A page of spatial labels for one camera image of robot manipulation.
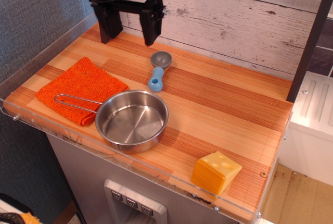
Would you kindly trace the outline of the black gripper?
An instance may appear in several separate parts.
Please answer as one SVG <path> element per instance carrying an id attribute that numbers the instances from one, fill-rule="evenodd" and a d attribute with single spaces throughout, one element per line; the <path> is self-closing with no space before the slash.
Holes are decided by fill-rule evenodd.
<path id="1" fill-rule="evenodd" d="M 165 6 L 162 0 L 89 0 L 99 22 L 101 38 L 116 38 L 123 30 L 120 11 L 139 14 L 147 46 L 161 34 Z"/>

